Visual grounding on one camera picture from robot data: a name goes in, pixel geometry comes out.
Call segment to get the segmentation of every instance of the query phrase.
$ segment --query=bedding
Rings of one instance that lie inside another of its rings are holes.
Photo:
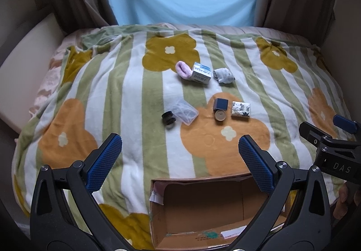
[[[233,27],[233,26],[209,26],[209,25],[184,25],[184,24],[170,24],[170,23],[158,23],[154,26],[167,27],[172,30],[189,30],[193,28],[201,28],[205,30],[210,30],[218,34],[229,34],[229,35],[242,35],[247,33],[258,34],[267,38],[273,38],[278,40],[292,41],[295,43],[302,44],[306,47],[311,47],[310,42],[299,35],[288,34],[285,32],[277,31],[269,28],[258,28],[258,27]],[[29,112],[33,116],[38,109],[46,102],[46,100],[54,93],[55,89],[59,85],[60,81],[60,70],[61,62],[64,55],[66,54],[66,48],[68,46],[80,46],[81,36],[88,33],[97,32],[99,29],[81,29],[77,30],[70,35],[66,36],[55,51],[50,64],[49,70],[46,73],[46,76],[43,79],[43,82],[37,92],[34,104],[30,107]]]
[[[349,113],[315,46],[258,34],[139,25],[105,27],[81,43],[67,48],[57,89],[19,136],[12,174],[25,212],[43,164],[61,168],[84,160],[115,132],[123,139],[122,154],[93,196],[135,248],[152,249],[151,179],[248,173],[238,153],[244,134],[277,161],[308,169],[315,148],[298,134],[303,121],[333,137],[350,137],[332,124],[336,113]],[[183,80],[175,70],[179,60],[226,67],[236,81],[220,85],[212,78],[204,86]],[[223,123],[213,117],[215,98],[229,100]],[[189,126],[176,121],[166,129],[161,115],[179,99],[199,115]],[[249,103],[250,118],[231,118],[232,101]],[[324,178],[332,202],[343,181]],[[87,230],[71,193],[65,195],[79,227]]]

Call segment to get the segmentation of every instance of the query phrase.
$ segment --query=black cylindrical object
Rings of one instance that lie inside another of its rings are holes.
[[[176,117],[171,111],[165,112],[162,114],[163,123],[165,125],[171,125],[176,121]]]

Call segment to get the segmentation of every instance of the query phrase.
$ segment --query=human hand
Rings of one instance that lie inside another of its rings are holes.
[[[337,200],[335,210],[333,211],[333,216],[340,220],[345,216],[348,210],[347,205],[347,198],[348,198],[348,188],[346,184],[343,184],[343,186],[339,190],[339,199]],[[358,206],[361,202],[361,191],[357,190],[355,192],[355,195],[353,197],[353,201],[355,202],[356,206]]]

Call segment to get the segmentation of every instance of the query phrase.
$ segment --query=pink sock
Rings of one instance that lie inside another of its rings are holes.
[[[185,62],[182,61],[176,63],[176,71],[179,76],[186,80],[189,80],[192,76],[192,70]]]

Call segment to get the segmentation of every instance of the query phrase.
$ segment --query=clear plastic container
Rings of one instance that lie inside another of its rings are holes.
[[[186,125],[190,125],[195,118],[198,116],[199,112],[183,98],[180,98],[171,108],[172,113],[176,118],[180,119]]]

